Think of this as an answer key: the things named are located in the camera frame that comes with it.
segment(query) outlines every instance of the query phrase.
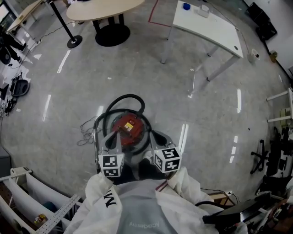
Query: black stanchion post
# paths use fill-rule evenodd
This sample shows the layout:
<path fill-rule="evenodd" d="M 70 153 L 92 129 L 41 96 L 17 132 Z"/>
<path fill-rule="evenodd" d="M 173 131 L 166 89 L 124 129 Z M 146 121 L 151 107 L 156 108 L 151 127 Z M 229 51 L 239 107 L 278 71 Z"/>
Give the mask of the black stanchion post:
<path fill-rule="evenodd" d="M 72 33 L 69 31 L 67 25 L 65 24 L 64 20 L 62 19 L 59 11 L 57 10 L 55 3 L 52 0 L 50 1 L 50 5 L 51 5 L 53 11 L 55 12 L 56 16 L 58 17 L 59 21 L 61 22 L 63 28 L 66 30 L 68 36 L 70 37 L 70 40 L 67 43 L 67 47 L 74 48 L 74 47 L 78 46 L 82 41 L 82 37 L 79 35 L 73 36 Z"/>

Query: round table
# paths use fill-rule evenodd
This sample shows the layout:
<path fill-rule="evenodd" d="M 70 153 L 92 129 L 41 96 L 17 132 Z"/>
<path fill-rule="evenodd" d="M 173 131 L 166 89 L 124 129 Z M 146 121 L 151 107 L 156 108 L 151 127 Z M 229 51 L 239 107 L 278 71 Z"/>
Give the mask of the round table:
<path fill-rule="evenodd" d="M 124 25 L 123 13 L 144 0 L 89 0 L 75 1 L 67 10 L 67 17 L 75 21 L 92 21 L 96 29 L 96 42 L 101 46 L 116 46 L 127 40 L 129 28 Z M 115 23 L 114 16 L 119 16 Z M 109 24 L 100 28 L 98 20 L 108 18 Z"/>

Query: black shoe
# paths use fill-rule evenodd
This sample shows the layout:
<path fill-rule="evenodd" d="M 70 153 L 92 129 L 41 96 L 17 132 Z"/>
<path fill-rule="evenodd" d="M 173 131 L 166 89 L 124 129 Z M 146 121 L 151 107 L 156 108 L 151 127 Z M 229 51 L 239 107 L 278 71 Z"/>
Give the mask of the black shoe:
<path fill-rule="evenodd" d="M 21 64 L 22 63 L 22 58 L 21 57 L 18 57 L 17 58 L 17 61 L 18 61 L 19 64 Z"/>
<path fill-rule="evenodd" d="M 27 47 L 27 44 L 26 44 L 26 43 L 24 43 L 24 45 L 22 46 L 22 49 L 21 49 L 21 51 L 22 51 L 22 52 L 24 52 L 24 50 L 26 49 L 26 47 Z"/>

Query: gray floor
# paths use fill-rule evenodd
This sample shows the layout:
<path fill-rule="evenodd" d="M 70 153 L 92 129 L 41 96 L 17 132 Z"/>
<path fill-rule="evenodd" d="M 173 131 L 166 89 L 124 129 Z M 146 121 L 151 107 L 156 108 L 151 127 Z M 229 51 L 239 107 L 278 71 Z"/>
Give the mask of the gray floor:
<path fill-rule="evenodd" d="M 170 25 L 176 2 L 159 0 L 151 21 Z M 96 168 L 93 145 L 76 144 L 82 139 L 79 126 L 95 116 L 100 106 L 105 110 L 118 96 L 134 93 L 145 101 L 145 115 L 153 129 L 170 135 L 175 143 L 179 141 L 182 125 L 189 125 L 183 165 L 202 187 L 232 190 L 241 200 L 249 198 L 264 175 L 263 172 L 250 175 L 255 164 L 250 152 L 258 149 L 260 139 L 268 143 L 274 125 L 266 120 L 276 117 L 279 109 L 288 105 L 287 98 L 268 103 L 266 97 L 283 92 L 286 77 L 269 60 L 254 29 L 219 7 L 243 32 L 249 49 L 259 52 L 260 61 L 256 65 L 248 62 L 247 49 L 239 34 L 244 59 L 207 82 L 204 73 L 211 73 L 230 56 L 218 50 L 205 69 L 196 74 L 196 92 L 189 98 L 192 70 L 212 45 L 176 31 L 172 54 L 166 64 L 161 64 L 169 27 L 148 22 L 154 4 L 155 0 L 146 0 L 125 14 L 131 35 L 125 43 L 112 48 L 97 45 L 91 22 L 69 24 L 71 32 L 82 35 L 83 41 L 70 51 L 60 73 L 57 73 L 59 65 L 69 50 L 64 29 L 44 37 L 19 69 L 2 65 L 0 70 L 6 82 L 22 71 L 31 84 L 29 93 L 19 98 L 13 112 L 4 118 L 2 144 L 12 155 L 15 166 L 32 169 L 37 178 L 62 193 L 83 195 L 86 182 Z M 63 3 L 57 1 L 56 5 L 65 21 L 70 22 Z M 45 9 L 36 15 L 39 20 L 31 30 L 37 37 L 60 27 L 56 16 Z M 17 36 L 23 37 L 23 32 L 20 30 Z M 33 44 L 26 36 L 24 39 L 29 46 Z M 238 90 L 241 90 L 241 110 Z M 138 109 L 139 104 L 125 100 L 117 107 Z"/>

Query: blue cup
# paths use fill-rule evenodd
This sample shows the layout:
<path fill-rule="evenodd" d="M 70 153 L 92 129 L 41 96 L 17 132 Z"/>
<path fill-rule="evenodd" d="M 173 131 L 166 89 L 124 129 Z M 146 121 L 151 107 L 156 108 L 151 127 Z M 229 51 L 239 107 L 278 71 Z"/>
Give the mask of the blue cup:
<path fill-rule="evenodd" d="M 188 3 L 183 3 L 183 9 L 185 9 L 185 10 L 189 10 L 190 9 L 190 4 L 188 4 Z"/>

